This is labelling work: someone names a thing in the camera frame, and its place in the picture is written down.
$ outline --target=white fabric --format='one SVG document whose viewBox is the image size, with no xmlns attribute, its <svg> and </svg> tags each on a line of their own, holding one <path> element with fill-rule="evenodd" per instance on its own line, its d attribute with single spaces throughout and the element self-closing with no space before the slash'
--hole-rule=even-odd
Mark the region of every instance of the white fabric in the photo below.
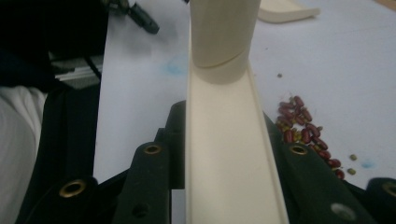
<svg viewBox="0 0 396 224">
<path fill-rule="evenodd" d="M 35 165 L 47 95 L 0 87 L 0 223 L 14 223 Z"/>
</svg>

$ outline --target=black cable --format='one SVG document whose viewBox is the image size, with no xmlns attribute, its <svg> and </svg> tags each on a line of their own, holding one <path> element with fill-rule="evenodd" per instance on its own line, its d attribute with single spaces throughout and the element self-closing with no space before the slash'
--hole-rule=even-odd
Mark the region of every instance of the black cable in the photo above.
<svg viewBox="0 0 396 224">
<path fill-rule="evenodd" d="M 91 70 L 95 73 L 95 75 L 99 78 L 99 80 L 102 80 L 102 74 L 99 72 L 98 68 L 95 66 L 91 58 L 88 56 L 84 56 L 84 60 L 91 68 Z"/>
</svg>

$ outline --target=white table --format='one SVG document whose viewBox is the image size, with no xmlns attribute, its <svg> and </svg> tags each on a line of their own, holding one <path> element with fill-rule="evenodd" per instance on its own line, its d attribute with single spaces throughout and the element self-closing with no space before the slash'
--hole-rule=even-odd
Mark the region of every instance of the white table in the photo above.
<svg viewBox="0 0 396 224">
<path fill-rule="evenodd" d="M 171 105 L 187 96 L 188 6 L 138 3 L 161 29 L 148 35 L 129 18 L 109 17 L 94 167 L 99 182 L 129 168 L 134 150 L 154 139 Z M 301 3 L 321 14 L 256 23 L 250 61 L 265 113 L 275 120 L 278 103 L 300 95 L 324 127 L 332 156 L 345 171 L 357 171 L 347 181 L 365 188 L 373 177 L 396 178 L 396 12 L 373 0 Z"/>
</svg>

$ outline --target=blue stain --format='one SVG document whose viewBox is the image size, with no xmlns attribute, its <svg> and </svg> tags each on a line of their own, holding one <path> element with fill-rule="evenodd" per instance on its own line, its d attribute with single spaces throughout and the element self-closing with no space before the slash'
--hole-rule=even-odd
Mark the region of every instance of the blue stain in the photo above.
<svg viewBox="0 0 396 224">
<path fill-rule="evenodd" d="M 375 163 L 370 160 L 365 160 L 364 162 L 361 163 L 361 167 L 365 169 L 375 168 Z"/>
<path fill-rule="evenodd" d="M 177 55 L 166 64 L 166 73 L 173 76 L 187 75 L 189 60 L 187 55 Z"/>
</svg>

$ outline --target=pile of beans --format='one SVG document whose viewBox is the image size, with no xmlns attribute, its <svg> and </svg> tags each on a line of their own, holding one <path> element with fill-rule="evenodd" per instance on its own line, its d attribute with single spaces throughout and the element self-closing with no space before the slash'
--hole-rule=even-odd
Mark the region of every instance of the pile of beans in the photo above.
<svg viewBox="0 0 396 224">
<path fill-rule="evenodd" d="M 300 96 L 290 97 L 289 102 L 279 104 L 276 126 L 283 133 L 285 143 L 301 143 L 312 148 L 329 165 L 338 178 L 344 179 L 345 174 L 340 169 L 341 162 L 331 159 L 329 147 L 320 138 L 322 127 L 312 123 L 312 116 L 304 106 Z"/>
</svg>

